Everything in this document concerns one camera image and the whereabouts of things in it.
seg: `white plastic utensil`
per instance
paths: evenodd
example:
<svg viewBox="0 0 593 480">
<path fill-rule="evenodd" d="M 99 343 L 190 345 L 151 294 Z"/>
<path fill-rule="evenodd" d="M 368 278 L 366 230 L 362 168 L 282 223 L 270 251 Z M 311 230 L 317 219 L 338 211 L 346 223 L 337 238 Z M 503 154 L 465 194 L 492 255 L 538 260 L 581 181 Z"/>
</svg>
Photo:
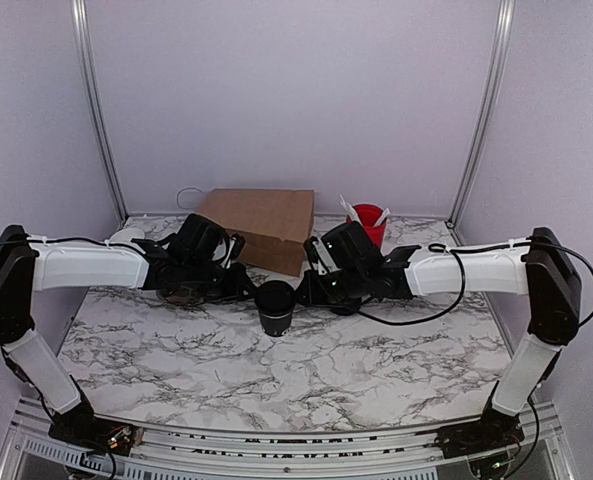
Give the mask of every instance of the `white plastic utensil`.
<svg viewBox="0 0 593 480">
<path fill-rule="evenodd" d="M 347 212 L 347 215 L 349 216 L 349 218 L 352 221 L 358 222 L 361 225 L 363 224 L 363 222 L 360 221 L 360 218 L 358 216 L 358 213 L 356 212 L 356 209 L 354 207 L 352 207 L 351 203 L 347 203 L 342 195 L 340 196 L 340 204 L 343 206 L 343 208 Z"/>
<path fill-rule="evenodd" d="M 383 210 L 383 213 L 381 213 L 380 217 L 378 217 L 378 220 L 376 220 L 376 223 L 374 224 L 375 227 L 378 227 L 381 223 L 383 223 L 385 221 L 385 219 L 389 216 L 391 212 L 389 211 L 389 208 L 386 208 L 385 210 Z"/>
</svg>

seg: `marble table surface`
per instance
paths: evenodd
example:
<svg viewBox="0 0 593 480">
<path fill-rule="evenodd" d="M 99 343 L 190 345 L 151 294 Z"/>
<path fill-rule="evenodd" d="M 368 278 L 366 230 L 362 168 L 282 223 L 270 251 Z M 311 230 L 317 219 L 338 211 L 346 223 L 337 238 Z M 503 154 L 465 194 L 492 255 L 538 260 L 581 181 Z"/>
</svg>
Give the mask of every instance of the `marble table surface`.
<svg viewBox="0 0 593 480">
<path fill-rule="evenodd" d="M 131 218 L 150 238 L 184 217 Z M 316 233 L 342 221 L 319 216 Z M 392 218 L 383 252 L 453 240 L 443 222 Z M 260 269 L 250 276 L 298 279 Z M 454 296 L 365 310 L 405 321 Z M 337 431 L 408 426 L 481 412 L 509 355 L 491 313 L 468 294 L 449 315 L 388 327 L 297 307 L 289 333 L 266 336 L 253 302 L 174 307 L 154 292 L 91 289 L 60 352 L 98 413 L 239 431 Z"/>
</svg>

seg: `red cup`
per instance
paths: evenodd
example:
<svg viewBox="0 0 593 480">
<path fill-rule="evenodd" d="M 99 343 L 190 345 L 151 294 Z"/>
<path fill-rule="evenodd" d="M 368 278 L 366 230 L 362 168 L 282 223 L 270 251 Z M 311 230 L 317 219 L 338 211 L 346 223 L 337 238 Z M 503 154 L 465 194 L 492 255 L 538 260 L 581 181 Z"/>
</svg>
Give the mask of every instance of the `red cup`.
<svg viewBox="0 0 593 480">
<path fill-rule="evenodd" d="M 360 218 L 363 228 L 367 232 L 369 238 L 376 244 L 378 248 L 383 246 L 383 237 L 385 236 L 385 228 L 387 227 L 387 219 L 379 226 L 375 227 L 376 220 L 383 214 L 383 210 L 376 205 L 354 205 L 358 218 Z"/>
</svg>

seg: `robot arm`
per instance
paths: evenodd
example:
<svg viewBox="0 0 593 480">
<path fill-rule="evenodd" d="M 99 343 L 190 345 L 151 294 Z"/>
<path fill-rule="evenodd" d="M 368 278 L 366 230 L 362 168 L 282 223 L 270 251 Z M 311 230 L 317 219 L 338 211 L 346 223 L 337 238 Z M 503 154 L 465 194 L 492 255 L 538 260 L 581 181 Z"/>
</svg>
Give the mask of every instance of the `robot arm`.
<svg viewBox="0 0 593 480">
<path fill-rule="evenodd" d="M 312 269 L 297 290 L 304 305 L 356 312 L 365 296 L 411 299 L 440 292 L 529 294 L 532 318 L 492 392 L 480 420 L 442 428 L 437 445 L 446 458 L 503 447 L 524 438 L 518 414 L 579 328 L 581 281 L 553 232 L 537 228 L 529 238 L 502 245 L 441 252 L 420 246 L 383 256 L 358 223 L 339 225 L 305 251 Z"/>
<path fill-rule="evenodd" d="M 117 426 L 94 417 L 84 394 L 67 374 L 30 315 L 32 292 L 59 287 L 121 286 L 145 290 L 190 287 L 204 298 L 251 298 L 255 286 L 232 263 L 244 239 L 190 215 L 178 233 L 145 240 L 138 229 L 106 242 L 51 240 L 10 226 L 0 237 L 0 347 L 6 364 L 32 384 L 56 412 L 50 434 L 72 443 L 106 442 Z M 129 450 L 124 437 L 122 451 Z"/>
</svg>

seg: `white wall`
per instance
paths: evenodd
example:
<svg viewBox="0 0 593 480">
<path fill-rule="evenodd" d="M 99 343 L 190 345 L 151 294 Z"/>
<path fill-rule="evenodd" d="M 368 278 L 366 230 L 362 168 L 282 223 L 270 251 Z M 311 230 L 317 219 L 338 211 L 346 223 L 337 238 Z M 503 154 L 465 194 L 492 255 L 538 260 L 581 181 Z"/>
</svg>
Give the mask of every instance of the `white wall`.
<svg viewBox="0 0 593 480">
<path fill-rule="evenodd" d="M 313 188 L 446 217 L 498 1 L 93 1 L 89 28 L 131 212 L 182 187 Z M 181 198 L 185 206 L 196 195 Z"/>
<path fill-rule="evenodd" d="M 0 233 L 103 238 L 113 212 L 93 136 L 69 2 L 0 0 Z M 39 330 L 58 345 L 82 291 L 36 297 Z M 20 382 L 0 355 L 0 447 Z"/>
<path fill-rule="evenodd" d="M 468 242 L 491 242 L 548 225 L 593 262 L 593 0 L 519 0 L 511 35 L 461 233 Z M 584 290 L 588 310 L 588 276 Z M 517 341 L 529 319 L 527 302 L 495 301 Z M 593 480 L 593 321 L 565 349 L 546 389 L 581 478 Z"/>
</svg>

